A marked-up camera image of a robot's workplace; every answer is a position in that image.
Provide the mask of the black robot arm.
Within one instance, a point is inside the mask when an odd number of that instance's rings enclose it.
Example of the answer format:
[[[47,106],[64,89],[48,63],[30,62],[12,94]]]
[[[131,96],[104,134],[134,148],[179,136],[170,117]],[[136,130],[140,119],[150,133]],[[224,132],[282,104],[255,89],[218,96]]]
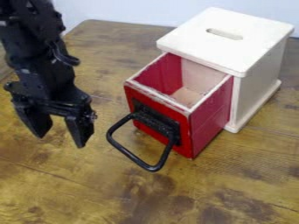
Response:
[[[52,0],[0,0],[0,43],[19,80],[4,84],[16,114],[30,131],[44,137],[52,117],[64,118],[74,142],[84,147],[98,118],[91,97],[75,86],[74,67],[62,39],[66,26]]]

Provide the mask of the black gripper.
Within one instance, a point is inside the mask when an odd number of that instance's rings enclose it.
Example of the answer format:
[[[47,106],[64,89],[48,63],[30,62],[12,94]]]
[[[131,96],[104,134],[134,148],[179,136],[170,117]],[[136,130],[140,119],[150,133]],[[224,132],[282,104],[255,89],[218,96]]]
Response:
[[[70,55],[7,58],[19,81],[8,82],[4,90],[12,95],[16,114],[39,138],[52,128],[51,115],[63,116],[71,137],[83,148],[95,133],[96,112],[91,97],[75,85],[74,67],[80,60]]]

